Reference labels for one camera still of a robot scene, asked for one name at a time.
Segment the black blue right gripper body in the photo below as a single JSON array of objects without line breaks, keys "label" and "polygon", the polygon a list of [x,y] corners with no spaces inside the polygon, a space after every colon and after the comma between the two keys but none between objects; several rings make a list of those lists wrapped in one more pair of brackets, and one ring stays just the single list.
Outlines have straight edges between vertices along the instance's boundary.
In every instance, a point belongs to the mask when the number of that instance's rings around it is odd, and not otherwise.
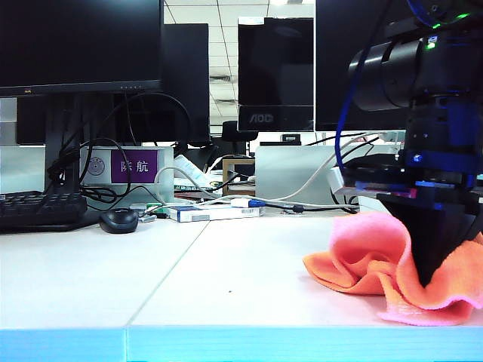
[{"label": "black blue right gripper body", "polygon": [[424,219],[441,204],[460,204],[479,227],[482,205],[475,187],[481,172],[481,94],[424,92],[409,98],[403,149],[356,158],[354,186],[376,196],[410,198],[424,209]]}]

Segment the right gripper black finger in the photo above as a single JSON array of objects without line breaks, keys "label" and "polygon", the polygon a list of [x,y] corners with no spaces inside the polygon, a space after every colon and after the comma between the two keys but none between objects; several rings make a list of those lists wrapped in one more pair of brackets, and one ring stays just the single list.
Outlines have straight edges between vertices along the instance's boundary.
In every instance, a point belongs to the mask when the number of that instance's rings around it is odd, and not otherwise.
[{"label": "right gripper black finger", "polygon": [[417,276],[420,284],[425,287],[427,285],[427,245],[426,232],[423,227],[424,209],[417,207],[412,199],[402,196],[378,194],[377,200],[408,230],[411,236],[411,252]]},{"label": "right gripper black finger", "polygon": [[429,219],[429,238],[425,243],[424,286],[449,254],[458,247],[472,225],[472,214],[460,204],[441,204]]}]

